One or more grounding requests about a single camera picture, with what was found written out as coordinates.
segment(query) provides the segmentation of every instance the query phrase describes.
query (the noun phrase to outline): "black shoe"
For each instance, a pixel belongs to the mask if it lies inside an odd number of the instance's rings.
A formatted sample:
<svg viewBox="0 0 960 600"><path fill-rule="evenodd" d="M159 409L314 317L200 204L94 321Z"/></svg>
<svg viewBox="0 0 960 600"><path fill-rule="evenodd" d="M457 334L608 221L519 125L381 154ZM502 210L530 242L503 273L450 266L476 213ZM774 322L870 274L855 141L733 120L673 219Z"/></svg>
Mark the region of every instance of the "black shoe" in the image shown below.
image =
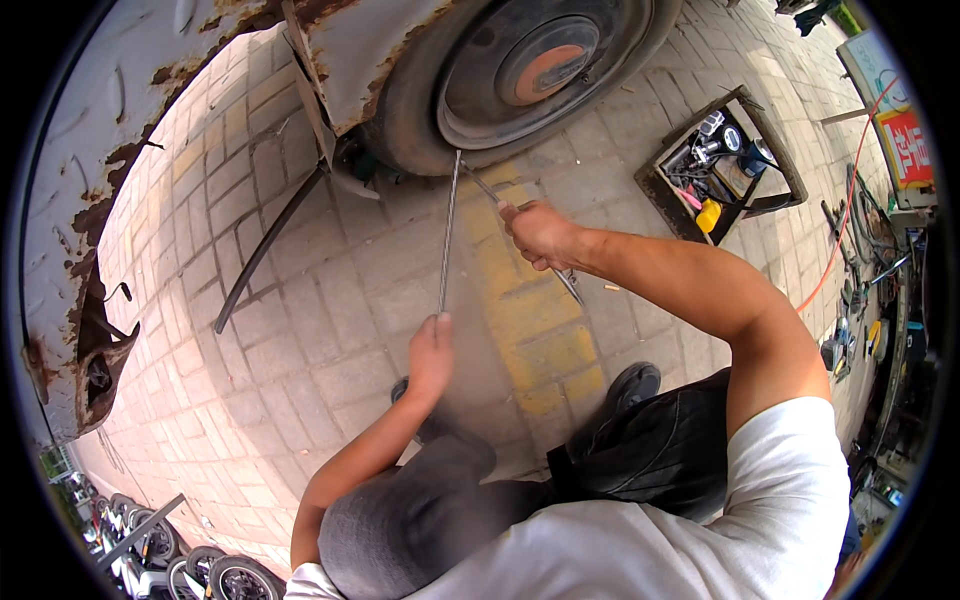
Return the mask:
<svg viewBox="0 0 960 600"><path fill-rule="evenodd" d="M403 377L394 384L394 388L390 391L391 404L395 404L406 393L408 385L410 385L410 377ZM414 434L414 442L427 445L443 436L452 436L473 446L478 452L490 454L495 464L496 454L490 443L461 427L453 415L450 415L443 405L443 400L441 400L430 412L430 415L423 420L420 428L417 429L417 433Z"/></svg>
<svg viewBox="0 0 960 600"><path fill-rule="evenodd" d="M617 417L640 402L657 395L660 370L651 363L634 363L617 376L607 390L607 397L580 431L566 443L573 462L590 454Z"/></svg>

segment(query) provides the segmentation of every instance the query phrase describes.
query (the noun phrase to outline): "black pants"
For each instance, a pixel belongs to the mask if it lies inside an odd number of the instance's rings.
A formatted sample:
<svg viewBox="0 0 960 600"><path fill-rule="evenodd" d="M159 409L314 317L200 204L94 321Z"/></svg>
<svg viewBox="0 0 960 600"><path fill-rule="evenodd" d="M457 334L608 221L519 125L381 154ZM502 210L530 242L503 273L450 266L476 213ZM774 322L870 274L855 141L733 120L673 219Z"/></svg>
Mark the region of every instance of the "black pants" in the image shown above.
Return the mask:
<svg viewBox="0 0 960 600"><path fill-rule="evenodd" d="M402 598L557 502L644 502L693 519L715 513L727 488L729 380L724 369L639 403L585 455L556 448L546 483L480 485L495 466L490 448L440 438L327 509L318 539L324 570L348 600Z"/></svg>

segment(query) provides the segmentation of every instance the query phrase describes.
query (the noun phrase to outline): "white t-shirt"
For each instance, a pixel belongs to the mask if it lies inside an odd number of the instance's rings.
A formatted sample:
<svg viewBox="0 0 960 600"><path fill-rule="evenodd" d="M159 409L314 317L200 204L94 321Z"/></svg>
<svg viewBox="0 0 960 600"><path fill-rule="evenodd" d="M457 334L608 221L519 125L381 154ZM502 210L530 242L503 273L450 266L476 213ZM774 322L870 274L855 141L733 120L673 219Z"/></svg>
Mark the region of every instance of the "white t-shirt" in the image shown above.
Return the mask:
<svg viewBox="0 0 960 600"><path fill-rule="evenodd" d="M833 409L801 397L750 419L727 446L724 514L709 525L610 500L545 508L410 600L807 598L833 579L850 480ZM318 564L287 600L343 596Z"/></svg>

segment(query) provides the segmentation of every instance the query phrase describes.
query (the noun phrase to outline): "red sign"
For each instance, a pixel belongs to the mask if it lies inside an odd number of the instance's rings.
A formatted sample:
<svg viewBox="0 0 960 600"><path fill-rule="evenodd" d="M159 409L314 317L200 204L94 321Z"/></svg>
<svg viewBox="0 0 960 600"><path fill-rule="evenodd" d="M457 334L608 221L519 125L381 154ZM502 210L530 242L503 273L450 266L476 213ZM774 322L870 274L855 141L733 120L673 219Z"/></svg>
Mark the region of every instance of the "red sign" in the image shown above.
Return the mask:
<svg viewBox="0 0 960 600"><path fill-rule="evenodd" d="M883 132L890 158L894 161L898 187L906 189L932 185L930 153L913 110L890 110L878 115L876 121Z"/></svg>

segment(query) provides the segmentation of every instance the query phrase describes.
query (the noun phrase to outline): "yellow container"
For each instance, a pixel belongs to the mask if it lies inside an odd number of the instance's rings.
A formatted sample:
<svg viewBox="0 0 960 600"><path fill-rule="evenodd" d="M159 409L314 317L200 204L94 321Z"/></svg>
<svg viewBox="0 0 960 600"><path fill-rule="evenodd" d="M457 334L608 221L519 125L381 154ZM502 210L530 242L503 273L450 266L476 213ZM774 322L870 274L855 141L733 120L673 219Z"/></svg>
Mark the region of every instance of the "yellow container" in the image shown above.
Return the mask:
<svg viewBox="0 0 960 600"><path fill-rule="evenodd" d="M704 207L697 215L697 226L703 233L710 233L717 225L720 218L720 203L707 198L704 200Z"/></svg>

